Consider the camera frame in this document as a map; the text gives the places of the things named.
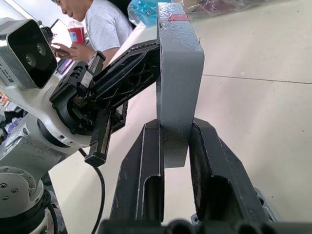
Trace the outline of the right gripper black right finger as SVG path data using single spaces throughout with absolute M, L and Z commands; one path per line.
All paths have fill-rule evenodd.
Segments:
M 200 222 L 266 222 L 242 162 L 208 122 L 195 118 L 189 138 L 195 209 Z

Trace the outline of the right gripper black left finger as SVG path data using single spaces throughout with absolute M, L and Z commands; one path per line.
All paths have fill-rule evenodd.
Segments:
M 146 123 L 122 161 L 113 204 L 112 220 L 164 218 L 164 157 L 160 121 Z

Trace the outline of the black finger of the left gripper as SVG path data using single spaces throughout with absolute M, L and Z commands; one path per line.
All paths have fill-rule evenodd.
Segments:
M 118 64 L 91 87 L 91 100 L 102 110 L 115 109 L 149 87 L 159 76 L 159 61 Z
M 126 50 L 104 70 L 94 76 L 95 86 L 117 82 L 134 73 L 159 77 L 159 43 L 154 40 L 138 43 Z

